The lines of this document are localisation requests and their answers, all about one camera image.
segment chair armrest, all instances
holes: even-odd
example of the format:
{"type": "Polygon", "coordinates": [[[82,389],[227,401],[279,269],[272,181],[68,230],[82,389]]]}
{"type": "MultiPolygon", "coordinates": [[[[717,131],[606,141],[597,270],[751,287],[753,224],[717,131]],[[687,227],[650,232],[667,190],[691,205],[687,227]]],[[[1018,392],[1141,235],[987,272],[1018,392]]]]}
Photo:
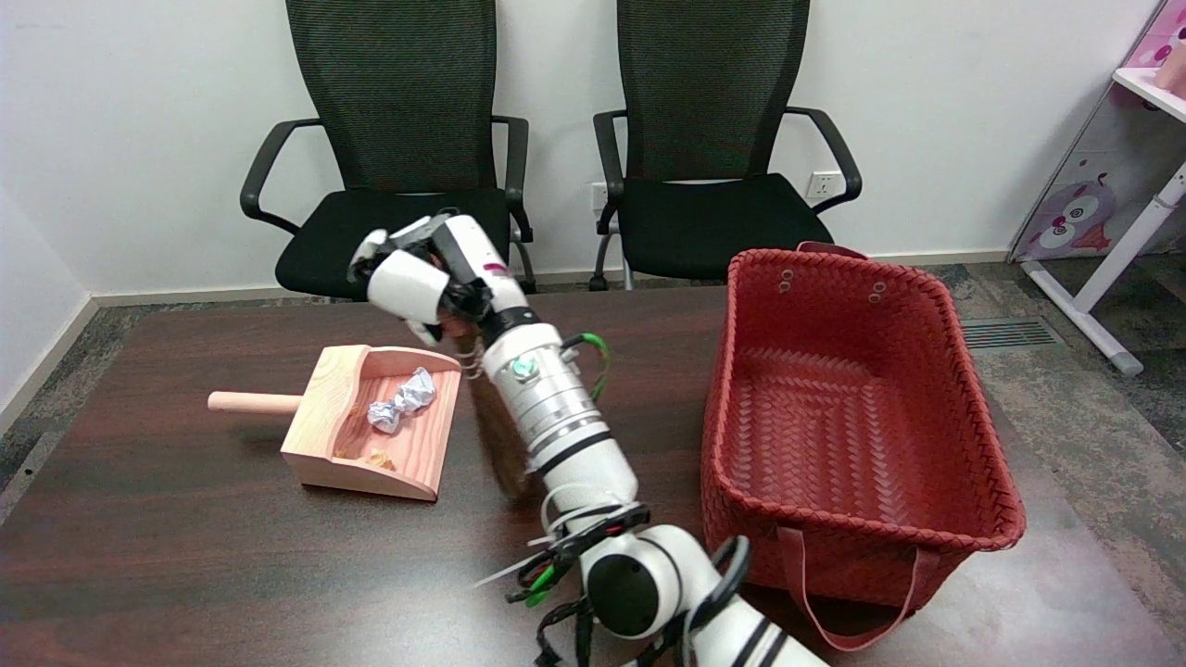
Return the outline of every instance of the chair armrest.
{"type": "Polygon", "coordinates": [[[613,119],[626,117],[626,109],[604,112],[593,116],[593,132],[597,134],[597,148],[601,153],[601,171],[605,173],[605,189],[608,195],[601,220],[597,223],[597,233],[610,233],[610,218],[621,203],[626,192],[626,182],[621,177],[621,155],[618,154],[618,134],[613,131],[613,119]]]}
{"type": "Polygon", "coordinates": [[[292,134],[298,127],[307,127],[312,125],[321,125],[321,120],[287,120],[276,123],[276,126],[272,128],[272,132],[269,132],[268,136],[263,140],[263,145],[260,146],[260,152],[255,154],[251,169],[247,172],[247,180],[243,182],[243,190],[238,193],[238,205],[243,209],[243,215],[253,220],[274,224],[293,235],[300,230],[299,227],[287,220],[275,214],[261,210],[260,192],[263,191],[263,183],[268,179],[268,172],[272,171],[272,165],[275,164],[276,155],[280,154],[280,148],[282,148],[285,141],[288,140],[288,135],[292,134]]]}
{"type": "Polygon", "coordinates": [[[820,215],[837,204],[852,202],[859,197],[862,188],[861,172],[856,169],[856,160],[853,159],[853,153],[848,150],[848,144],[841,136],[840,129],[836,128],[836,123],[831,122],[831,116],[820,109],[803,107],[786,107],[785,113],[804,115],[811,119],[811,122],[820,129],[820,134],[823,135],[824,141],[828,142],[828,148],[831,150],[833,157],[836,158],[836,164],[840,165],[840,172],[844,176],[844,191],[830,199],[820,202],[811,208],[812,212],[820,215]]]}
{"type": "Polygon", "coordinates": [[[519,228],[519,241],[530,243],[535,235],[523,208],[523,182],[527,179],[528,122],[515,116],[491,116],[491,122],[506,126],[506,208],[519,228]]]}

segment basket handle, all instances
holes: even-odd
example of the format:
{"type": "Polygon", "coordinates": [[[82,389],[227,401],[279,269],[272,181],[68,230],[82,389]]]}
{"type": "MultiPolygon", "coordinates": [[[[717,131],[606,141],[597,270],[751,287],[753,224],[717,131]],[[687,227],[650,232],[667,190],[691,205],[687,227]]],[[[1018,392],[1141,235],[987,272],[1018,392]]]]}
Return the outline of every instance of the basket handle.
{"type": "Polygon", "coordinates": [[[796,248],[799,253],[823,253],[827,255],[842,255],[846,258],[855,258],[859,260],[869,259],[867,255],[862,255],[856,250],[852,250],[843,246],[837,246],[835,243],[824,243],[822,241],[803,241],[796,248]]]}
{"type": "Polygon", "coordinates": [[[806,547],[803,544],[803,532],[795,528],[778,528],[778,541],[783,546],[783,566],[786,568],[786,587],[791,592],[791,598],[803,614],[811,620],[811,624],[823,636],[833,648],[844,652],[860,650],[881,641],[886,635],[894,631],[906,615],[914,608],[916,596],[922,593],[926,582],[935,573],[939,565],[939,554],[922,547],[914,547],[914,566],[910,573],[910,591],[906,601],[898,611],[898,617],[891,623],[880,628],[862,633],[860,635],[837,635],[829,633],[820,624],[811,604],[808,602],[808,558],[806,547]]]}

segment dark wood tabletop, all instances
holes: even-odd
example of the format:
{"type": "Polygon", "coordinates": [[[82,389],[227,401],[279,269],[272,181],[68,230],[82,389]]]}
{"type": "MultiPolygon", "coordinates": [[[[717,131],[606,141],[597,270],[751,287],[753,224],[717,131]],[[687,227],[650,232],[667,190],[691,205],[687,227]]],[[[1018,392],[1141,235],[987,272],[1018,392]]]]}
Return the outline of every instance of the dark wood tabletop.
{"type": "MultiPolygon", "coordinates": [[[[640,500],[656,522],[697,535],[723,297],[533,299],[561,331],[608,341],[601,406],[640,500]]],[[[468,586],[530,553],[537,508],[499,496],[465,388],[436,504],[302,488],[279,455],[285,419],[205,409],[212,389],[299,394],[323,347],[356,343],[414,338],[368,305],[144,320],[0,528],[0,665],[530,665],[542,610],[506,605],[510,583],[468,586]]],[[[969,559],[888,640],[825,652],[785,593],[746,596],[834,665],[1178,665],[1051,478],[1000,415],[997,426],[1028,534],[1010,552],[969,559]]],[[[553,636],[567,647],[568,634],[553,636]]],[[[636,648],[604,634],[595,643],[595,665],[636,648]]]]}

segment floor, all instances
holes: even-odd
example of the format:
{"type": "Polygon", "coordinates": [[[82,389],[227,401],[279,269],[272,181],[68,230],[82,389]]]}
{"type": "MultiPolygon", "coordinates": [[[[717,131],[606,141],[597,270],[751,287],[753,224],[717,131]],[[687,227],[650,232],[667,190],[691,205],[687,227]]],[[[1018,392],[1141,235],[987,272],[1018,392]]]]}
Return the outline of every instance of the floor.
{"type": "MultiPolygon", "coordinates": [[[[1070,291],[1097,260],[1046,266],[1070,291]]],[[[1186,656],[1186,256],[1146,258],[1096,307],[1097,318],[1146,370],[1120,376],[1058,309],[1012,265],[927,267],[951,288],[964,318],[1041,316],[1066,347],[977,355],[989,393],[1117,570],[1186,656]]],[[[639,287],[687,285],[640,281],[639,287]]],[[[582,285],[547,286],[572,291],[582,285]]],[[[138,322],[158,310],[283,307],[280,299],[104,309],[45,387],[0,438],[0,522],[65,436],[88,394],[138,322]]]]}

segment white wall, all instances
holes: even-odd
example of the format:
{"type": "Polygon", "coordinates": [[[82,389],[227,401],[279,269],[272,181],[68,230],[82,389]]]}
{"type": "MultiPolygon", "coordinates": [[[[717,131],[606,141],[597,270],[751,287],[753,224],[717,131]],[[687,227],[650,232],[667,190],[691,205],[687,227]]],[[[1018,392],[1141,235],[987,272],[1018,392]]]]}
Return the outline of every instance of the white wall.
{"type": "MultiPolygon", "coordinates": [[[[496,112],[531,121],[540,269],[597,247],[589,121],[620,107],[611,0],[502,0],[496,112]]],[[[1158,0],[817,0],[792,102],[827,109],[866,192],[827,214],[872,254],[1005,249],[1158,0]]],[[[281,0],[7,0],[6,186],[96,292],[272,285],[286,235],[237,210],[263,135],[311,115],[281,0]]],[[[788,120],[774,167],[830,160],[788,120]]],[[[320,131],[263,199],[339,186],[320,131]]]]}
{"type": "Polygon", "coordinates": [[[0,190],[0,409],[88,299],[53,248],[0,190]]]}

